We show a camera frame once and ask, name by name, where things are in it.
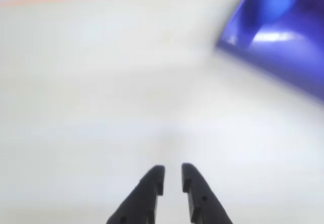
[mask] white surface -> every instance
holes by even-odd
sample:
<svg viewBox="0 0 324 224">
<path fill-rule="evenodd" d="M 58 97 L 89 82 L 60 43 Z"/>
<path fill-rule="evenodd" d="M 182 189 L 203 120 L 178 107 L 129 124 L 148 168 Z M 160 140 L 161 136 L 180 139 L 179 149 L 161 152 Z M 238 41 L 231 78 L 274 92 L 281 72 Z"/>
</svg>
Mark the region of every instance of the white surface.
<svg viewBox="0 0 324 224">
<path fill-rule="evenodd" d="M 0 8 L 0 223 L 105 223 L 157 163 L 189 223 L 184 161 L 235 224 L 323 223 L 324 107 L 212 52 L 236 3 Z"/>
</svg>

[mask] blue object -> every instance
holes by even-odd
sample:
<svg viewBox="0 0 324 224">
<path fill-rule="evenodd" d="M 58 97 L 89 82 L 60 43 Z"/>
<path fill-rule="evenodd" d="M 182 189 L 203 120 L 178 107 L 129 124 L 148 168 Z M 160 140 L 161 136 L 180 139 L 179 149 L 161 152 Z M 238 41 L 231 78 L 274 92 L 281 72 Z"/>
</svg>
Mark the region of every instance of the blue object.
<svg viewBox="0 0 324 224">
<path fill-rule="evenodd" d="M 242 0 L 217 46 L 324 100 L 324 0 Z"/>
</svg>

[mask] white table surface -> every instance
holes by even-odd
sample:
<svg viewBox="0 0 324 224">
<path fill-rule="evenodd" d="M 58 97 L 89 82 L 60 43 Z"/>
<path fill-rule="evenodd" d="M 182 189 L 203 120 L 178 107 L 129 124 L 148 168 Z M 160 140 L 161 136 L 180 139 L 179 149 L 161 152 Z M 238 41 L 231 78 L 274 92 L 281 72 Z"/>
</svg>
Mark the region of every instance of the white table surface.
<svg viewBox="0 0 324 224">
<path fill-rule="evenodd" d="M 214 42 L 238 0 L 0 7 L 0 223 L 101 223 L 153 165 L 189 223 L 192 162 L 235 224 L 324 223 L 324 105 Z"/>
</svg>

